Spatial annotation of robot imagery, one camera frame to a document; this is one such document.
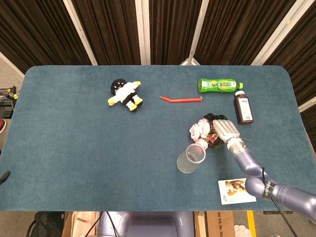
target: penguin toy's yellow feet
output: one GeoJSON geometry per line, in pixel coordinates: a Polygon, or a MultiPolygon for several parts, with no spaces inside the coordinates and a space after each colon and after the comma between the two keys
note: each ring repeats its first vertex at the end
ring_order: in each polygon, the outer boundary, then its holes
{"type": "Polygon", "coordinates": [[[138,97],[138,98],[135,100],[135,105],[142,105],[142,104],[143,104],[143,99],[138,97]]]}
{"type": "Polygon", "coordinates": [[[137,105],[133,104],[132,106],[129,107],[129,110],[132,112],[135,112],[137,110],[137,105]]]}

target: bottle cap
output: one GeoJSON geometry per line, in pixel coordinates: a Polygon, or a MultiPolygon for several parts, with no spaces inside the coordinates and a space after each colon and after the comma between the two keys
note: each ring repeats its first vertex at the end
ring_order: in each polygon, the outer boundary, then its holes
{"type": "Polygon", "coordinates": [[[245,94],[245,92],[243,90],[240,90],[235,93],[235,96],[242,95],[242,94],[245,94]]]}

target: bottle label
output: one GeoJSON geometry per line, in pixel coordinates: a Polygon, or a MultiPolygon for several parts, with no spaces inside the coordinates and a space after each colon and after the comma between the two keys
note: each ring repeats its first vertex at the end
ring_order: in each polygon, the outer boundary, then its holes
{"type": "Polygon", "coordinates": [[[213,87],[210,81],[202,81],[202,87],[213,87]]]}
{"type": "Polygon", "coordinates": [[[236,82],[234,81],[227,81],[227,80],[220,80],[220,81],[202,81],[202,87],[218,87],[220,90],[226,90],[228,88],[236,88],[236,82]]]}
{"type": "Polygon", "coordinates": [[[252,114],[249,106],[249,101],[247,98],[238,98],[242,120],[252,120],[252,114]]]}

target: backpack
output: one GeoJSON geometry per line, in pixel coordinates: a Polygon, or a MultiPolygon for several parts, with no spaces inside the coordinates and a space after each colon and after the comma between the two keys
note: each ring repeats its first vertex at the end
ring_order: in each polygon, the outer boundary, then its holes
{"type": "Polygon", "coordinates": [[[39,211],[29,226],[26,237],[61,237],[64,211],[39,211]]]}

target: robotic arm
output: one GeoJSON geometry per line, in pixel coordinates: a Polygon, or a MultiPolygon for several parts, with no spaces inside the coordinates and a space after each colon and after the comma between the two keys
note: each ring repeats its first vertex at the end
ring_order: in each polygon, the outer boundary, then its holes
{"type": "Polygon", "coordinates": [[[227,144],[228,150],[234,156],[237,164],[248,176],[246,190],[250,195],[262,197],[299,212],[316,222],[316,195],[289,185],[278,184],[269,174],[264,173],[266,184],[262,177],[262,166],[254,159],[244,142],[239,138],[239,132],[230,120],[213,120],[218,136],[227,144]]]}

